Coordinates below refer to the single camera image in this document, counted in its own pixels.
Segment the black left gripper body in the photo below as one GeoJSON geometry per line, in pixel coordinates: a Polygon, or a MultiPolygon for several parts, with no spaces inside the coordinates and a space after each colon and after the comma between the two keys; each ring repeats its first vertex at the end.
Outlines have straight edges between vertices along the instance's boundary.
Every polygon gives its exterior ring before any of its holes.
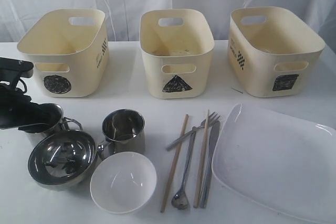
{"type": "Polygon", "coordinates": [[[22,78],[31,78],[33,68],[30,61],[1,57],[1,123],[14,123],[21,107],[30,102],[22,78]]]}

